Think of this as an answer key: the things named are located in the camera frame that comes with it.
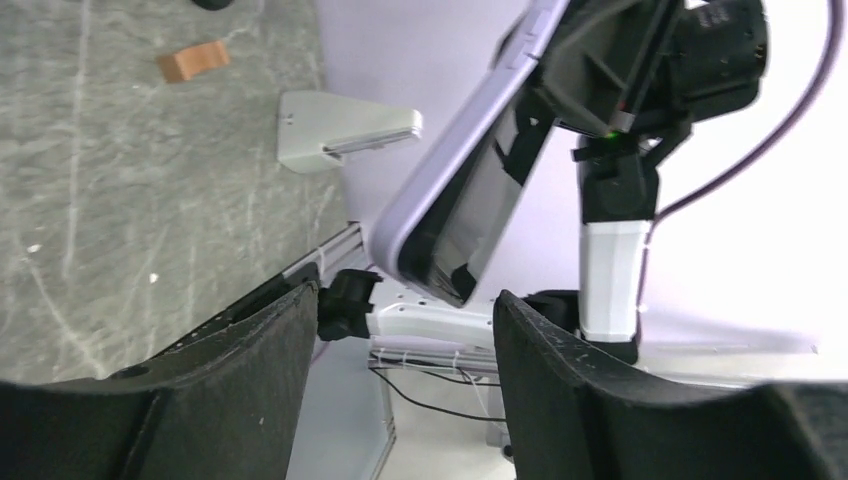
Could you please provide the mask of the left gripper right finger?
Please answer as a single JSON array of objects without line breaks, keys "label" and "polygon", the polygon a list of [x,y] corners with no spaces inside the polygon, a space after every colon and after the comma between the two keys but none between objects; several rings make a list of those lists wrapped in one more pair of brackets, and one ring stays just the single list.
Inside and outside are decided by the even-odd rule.
[{"label": "left gripper right finger", "polygon": [[521,479],[843,479],[847,387],[665,380],[503,291],[493,333]]}]

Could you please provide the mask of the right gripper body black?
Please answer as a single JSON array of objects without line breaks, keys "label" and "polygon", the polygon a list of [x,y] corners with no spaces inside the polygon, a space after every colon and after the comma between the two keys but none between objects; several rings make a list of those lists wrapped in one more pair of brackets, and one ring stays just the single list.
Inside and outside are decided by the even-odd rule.
[{"label": "right gripper body black", "polygon": [[531,89],[566,129],[628,131],[684,9],[672,0],[571,1]]}]

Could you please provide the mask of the phone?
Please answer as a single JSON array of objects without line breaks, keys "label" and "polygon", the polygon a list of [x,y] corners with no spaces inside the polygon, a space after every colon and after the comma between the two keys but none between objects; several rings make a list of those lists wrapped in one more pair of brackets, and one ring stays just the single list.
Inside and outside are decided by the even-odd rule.
[{"label": "phone", "polygon": [[452,306],[468,302],[555,125],[538,67],[568,7],[530,4],[483,81],[384,208],[369,253],[388,276]]}]

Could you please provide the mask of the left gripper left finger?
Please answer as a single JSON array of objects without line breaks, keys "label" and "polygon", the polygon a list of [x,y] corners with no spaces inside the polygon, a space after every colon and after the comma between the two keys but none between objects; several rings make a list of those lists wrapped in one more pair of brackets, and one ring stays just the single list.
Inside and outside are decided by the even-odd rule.
[{"label": "left gripper left finger", "polygon": [[302,285],[103,380],[1,386],[5,479],[282,479],[317,328]]}]

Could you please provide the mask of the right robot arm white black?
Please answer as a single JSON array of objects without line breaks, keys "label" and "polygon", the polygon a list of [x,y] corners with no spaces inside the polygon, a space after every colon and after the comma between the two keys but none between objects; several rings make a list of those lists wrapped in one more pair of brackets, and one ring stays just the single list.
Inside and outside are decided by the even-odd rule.
[{"label": "right robot arm white black", "polygon": [[370,232],[373,264],[464,306],[549,133],[575,132],[576,331],[635,363],[659,165],[695,123],[750,105],[767,65],[759,1],[535,1]]}]

